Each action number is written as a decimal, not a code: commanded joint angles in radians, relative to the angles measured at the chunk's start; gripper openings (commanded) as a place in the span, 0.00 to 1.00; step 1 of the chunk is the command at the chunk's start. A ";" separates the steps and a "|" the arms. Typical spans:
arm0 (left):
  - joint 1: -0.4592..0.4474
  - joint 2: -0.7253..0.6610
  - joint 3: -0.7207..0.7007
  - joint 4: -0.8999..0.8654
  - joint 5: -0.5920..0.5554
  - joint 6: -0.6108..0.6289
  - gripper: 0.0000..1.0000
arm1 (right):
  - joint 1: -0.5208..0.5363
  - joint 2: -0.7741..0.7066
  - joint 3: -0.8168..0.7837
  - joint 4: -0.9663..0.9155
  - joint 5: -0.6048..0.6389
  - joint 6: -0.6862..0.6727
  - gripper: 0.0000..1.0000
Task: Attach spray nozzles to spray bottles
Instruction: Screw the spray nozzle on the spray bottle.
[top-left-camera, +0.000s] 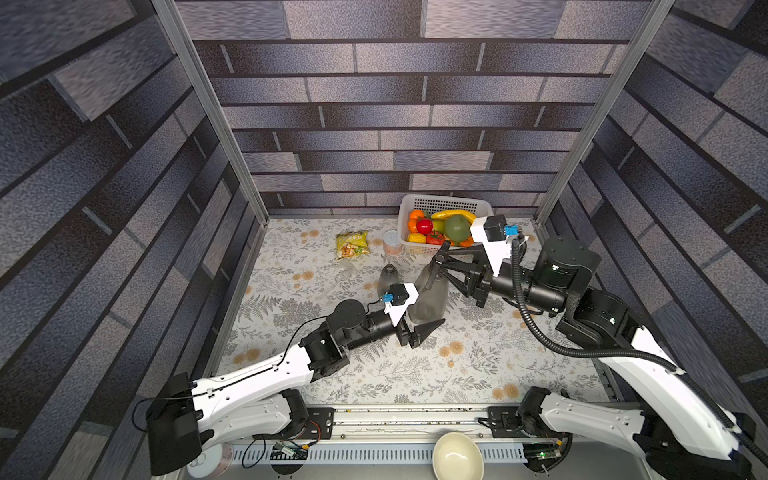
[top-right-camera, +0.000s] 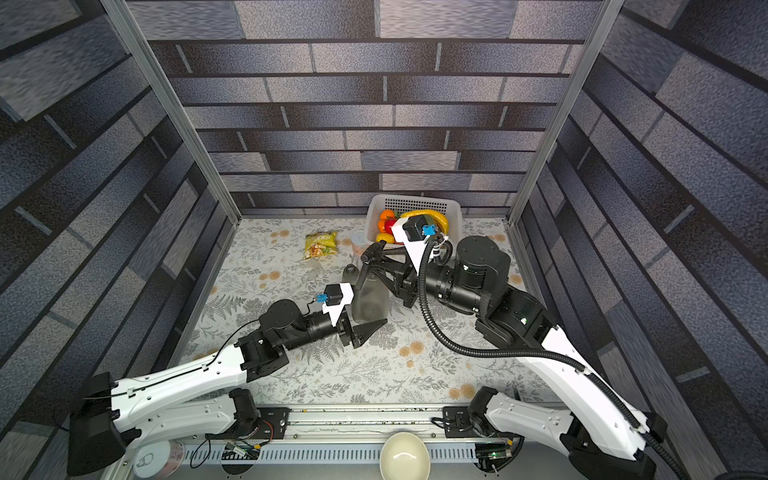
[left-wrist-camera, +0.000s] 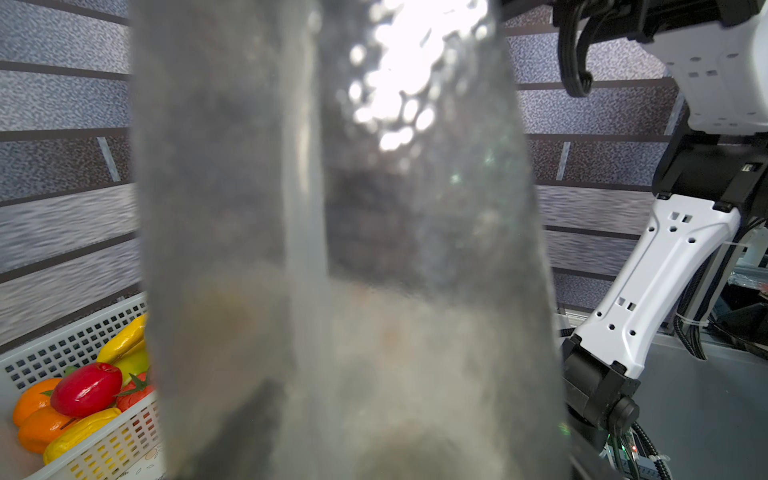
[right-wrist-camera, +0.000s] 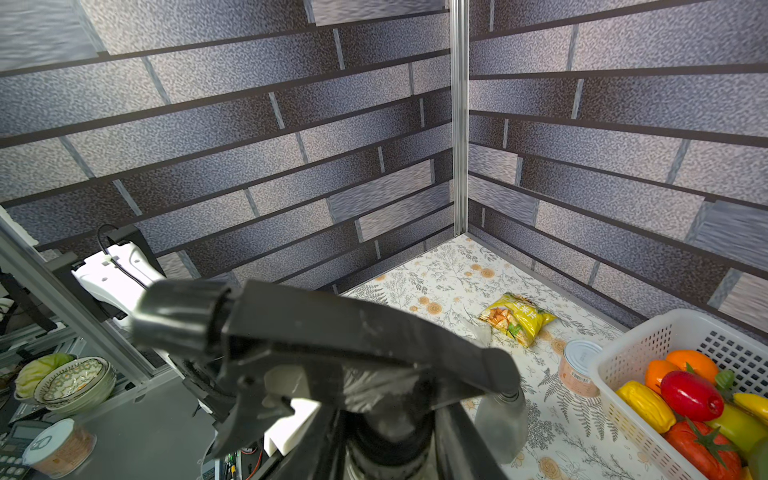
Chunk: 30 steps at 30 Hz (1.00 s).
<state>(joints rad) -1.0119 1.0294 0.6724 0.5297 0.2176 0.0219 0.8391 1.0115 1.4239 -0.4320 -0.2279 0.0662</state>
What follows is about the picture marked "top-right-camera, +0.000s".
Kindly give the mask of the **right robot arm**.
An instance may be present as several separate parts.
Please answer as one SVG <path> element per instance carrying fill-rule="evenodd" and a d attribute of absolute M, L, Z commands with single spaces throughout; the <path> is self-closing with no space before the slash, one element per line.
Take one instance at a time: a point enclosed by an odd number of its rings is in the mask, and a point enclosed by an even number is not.
<path fill-rule="evenodd" d="M 447 258 L 441 236 L 406 241 L 399 248 L 370 245 L 363 274 L 384 281 L 406 306 L 420 305 L 428 329 L 446 348 L 472 358 L 516 358 L 564 403 L 561 410 L 529 405 L 482 387 L 468 408 L 474 432 L 485 437 L 523 437 L 565 455 L 588 479 L 652 479 L 654 460 L 685 478 L 663 447 L 666 422 L 624 400 L 573 346 L 558 319 L 534 296 L 507 284 L 510 257 L 489 238 L 459 241 Z M 491 348 L 459 344 L 444 333 L 430 309 L 438 302 L 475 317 Z"/>

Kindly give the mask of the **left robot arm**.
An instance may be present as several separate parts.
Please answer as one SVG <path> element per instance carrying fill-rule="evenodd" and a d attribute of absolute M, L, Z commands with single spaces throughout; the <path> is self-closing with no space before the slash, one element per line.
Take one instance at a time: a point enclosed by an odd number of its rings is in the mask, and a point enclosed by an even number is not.
<path fill-rule="evenodd" d="M 67 473 L 97 472 L 130 449 L 197 433 L 248 437 L 259 414 L 245 384 L 287 366 L 289 351 L 328 337 L 359 348 L 386 322 L 354 324 L 341 305 L 303 313 L 283 299 L 258 318 L 256 330 L 211 356 L 143 377 L 95 375 L 81 386 L 69 415 Z"/>

